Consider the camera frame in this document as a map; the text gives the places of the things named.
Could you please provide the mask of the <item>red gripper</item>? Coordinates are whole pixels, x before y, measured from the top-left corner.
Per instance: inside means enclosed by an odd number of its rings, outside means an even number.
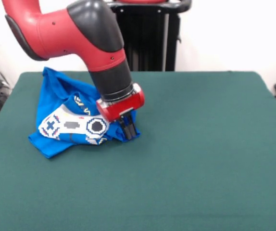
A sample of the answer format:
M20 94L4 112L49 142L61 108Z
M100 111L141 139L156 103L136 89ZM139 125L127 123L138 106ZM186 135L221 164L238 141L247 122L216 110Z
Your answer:
M124 114L141 108L145 103L145 96L138 83L133 84L133 91L125 98L114 102L107 102L102 99L96 101L99 113L109 122L119 120L124 136L127 140L137 136L137 130L131 113L128 114L128 126L123 117Z

